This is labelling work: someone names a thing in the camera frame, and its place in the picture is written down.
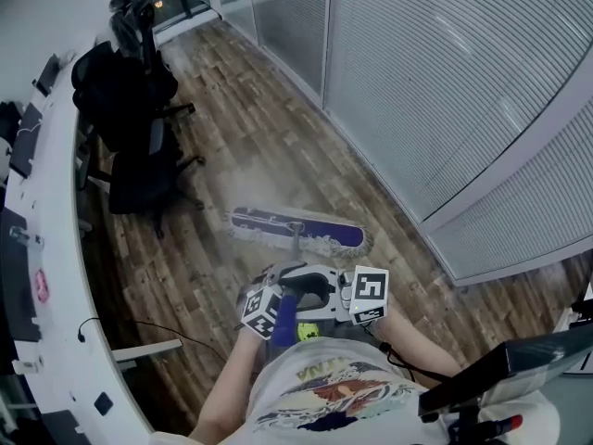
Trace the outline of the plastic-covered office chair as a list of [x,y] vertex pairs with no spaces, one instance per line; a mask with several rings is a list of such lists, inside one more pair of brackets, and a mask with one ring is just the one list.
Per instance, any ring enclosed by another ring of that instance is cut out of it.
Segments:
[[156,48],[155,7],[148,0],[110,0],[109,10],[119,52],[142,63],[153,97],[167,106],[177,93],[178,82]]

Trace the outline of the black desk mat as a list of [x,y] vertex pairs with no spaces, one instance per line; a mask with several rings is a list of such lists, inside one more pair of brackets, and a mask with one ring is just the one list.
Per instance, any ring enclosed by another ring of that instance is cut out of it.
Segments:
[[0,213],[0,276],[8,330],[13,339],[37,342],[40,328],[33,322],[36,311],[29,271],[29,249],[23,235],[26,220],[4,207]]

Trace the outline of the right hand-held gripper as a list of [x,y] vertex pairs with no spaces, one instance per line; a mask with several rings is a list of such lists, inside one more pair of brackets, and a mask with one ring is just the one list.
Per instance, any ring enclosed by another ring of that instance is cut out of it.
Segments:
[[335,291],[337,309],[331,305],[298,310],[299,322],[320,322],[336,319],[339,323],[368,324],[387,315],[389,271],[357,265],[354,271],[341,271],[337,277],[329,267],[304,265],[282,273],[277,281],[281,287],[297,291]]

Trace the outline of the small pink item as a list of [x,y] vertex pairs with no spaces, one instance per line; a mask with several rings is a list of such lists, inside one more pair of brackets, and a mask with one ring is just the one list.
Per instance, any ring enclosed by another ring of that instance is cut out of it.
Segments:
[[39,269],[34,276],[34,284],[37,298],[41,303],[46,303],[50,297],[50,292],[44,271]]

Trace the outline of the white printed t-shirt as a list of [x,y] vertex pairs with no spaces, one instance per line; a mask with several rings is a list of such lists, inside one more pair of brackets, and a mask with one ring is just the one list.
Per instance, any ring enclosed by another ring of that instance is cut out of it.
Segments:
[[[449,443],[446,421],[418,416],[425,389],[362,342],[298,343],[251,375],[250,386],[244,423],[217,445]],[[149,445],[204,445],[189,435],[155,432]]]

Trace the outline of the blue mop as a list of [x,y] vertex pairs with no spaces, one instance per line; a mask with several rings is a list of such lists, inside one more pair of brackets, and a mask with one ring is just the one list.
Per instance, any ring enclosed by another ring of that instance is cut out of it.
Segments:
[[[372,247],[372,237],[365,228],[349,220],[312,211],[237,207],[228,214],[227,223],[229,235],[235,239],[289,251],[290,258],[285,261],[304,261],[303,253],[355,260],[366,255]],[[285,261],[272,265],[279,266]],[[337,277],[344,270],[329,268],[335,272],[337,287]],[[299,322],[298,310],[318,309],[325,305],[337,309],[336,289],[297,291],[282,287],[282,290],[283,296],[270,339],[276,346],[287,347],[296,343],[298,323],[318,323]]]

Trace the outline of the person's left forearm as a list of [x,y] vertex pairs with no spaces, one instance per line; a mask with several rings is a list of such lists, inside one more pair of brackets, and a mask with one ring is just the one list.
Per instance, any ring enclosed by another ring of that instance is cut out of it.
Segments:
[[217,445],[244,423],[251,375],[262,343],[248,328],[240,330],[228,361],[201,408],[190,439]]

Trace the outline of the dark wooden railing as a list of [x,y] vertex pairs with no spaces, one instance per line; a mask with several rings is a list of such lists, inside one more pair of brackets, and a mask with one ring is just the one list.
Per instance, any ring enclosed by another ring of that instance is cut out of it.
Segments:
[[593,324],[593,285],[591,283],[588,284],[584,296],[576,301],[571,309],[570,329]]

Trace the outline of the wide white venetian blind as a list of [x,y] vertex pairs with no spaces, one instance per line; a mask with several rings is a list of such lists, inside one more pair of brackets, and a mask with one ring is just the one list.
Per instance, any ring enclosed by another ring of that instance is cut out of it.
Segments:
[[417,222],[547,108],[593,46],[593,0],[331,0],[328,112]]

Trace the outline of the frosted glass wall panel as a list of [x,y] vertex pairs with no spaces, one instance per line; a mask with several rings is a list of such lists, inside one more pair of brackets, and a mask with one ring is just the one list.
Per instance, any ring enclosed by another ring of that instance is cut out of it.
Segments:
[[330,0],[221,0],[223,18],[322,104]]

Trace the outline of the person's right forearm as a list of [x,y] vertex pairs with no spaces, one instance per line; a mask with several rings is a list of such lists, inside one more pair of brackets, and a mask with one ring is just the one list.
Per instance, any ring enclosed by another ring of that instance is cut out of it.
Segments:
[[445,350],[421,333],[393,307],[386,317],[376,322],[382,339],[388,342],[403,360],[425,371],[452,377],[461,366]]

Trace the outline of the dark camouflage trousers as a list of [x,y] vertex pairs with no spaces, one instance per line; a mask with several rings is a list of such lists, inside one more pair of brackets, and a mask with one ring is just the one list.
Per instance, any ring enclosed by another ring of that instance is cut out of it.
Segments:
[[336,320],[324,320],[317,323],[322,337],[335,337],[354,340],[379,348],[382,340],[373,333],[371,326],[339,323]]

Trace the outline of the narrow white venetian blind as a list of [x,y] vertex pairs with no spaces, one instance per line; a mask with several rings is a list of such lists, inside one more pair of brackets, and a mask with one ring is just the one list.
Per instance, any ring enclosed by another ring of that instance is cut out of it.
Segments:
[[592,249],[593,98],[517,172],[428,240],[458,285]]

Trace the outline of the black desk monitor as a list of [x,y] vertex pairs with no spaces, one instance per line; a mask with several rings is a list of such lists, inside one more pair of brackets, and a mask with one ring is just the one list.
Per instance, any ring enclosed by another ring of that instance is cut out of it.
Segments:
[[42,126],[43,116],[34,104],[29,104],[20,121],[9,166],[23,178],[32,173],[32,160]]
[[56,54],[53,54],[46,62],[41,75],[34,83],[35,88],[44,96],[48,97],[53,89],[57,75],[60,73],[60,62]]

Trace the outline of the long white desk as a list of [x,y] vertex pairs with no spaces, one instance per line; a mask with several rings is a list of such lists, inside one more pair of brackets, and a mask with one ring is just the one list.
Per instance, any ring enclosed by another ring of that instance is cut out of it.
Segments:
[[[5,207],[26,220],[44,239],[42,250],[29,248],[29,271],[37,342],[15,340],[13,363],[42,416],[56,415],[59,434],[90,445],[149,445],[149,424],[122,376],[120,365],[146,354],[171,349],[161,342],[113,350],[99,322],[84,265],[76,203],[79,112],[74,106],[71,65],[60,73],[48,97],[32,96],[41,112],[32,173],[23,178],[10,169]],[[50,297],[41,303],[34,276],[42,269]],[[113,407],[102,416],[95,399],[106,392]]]

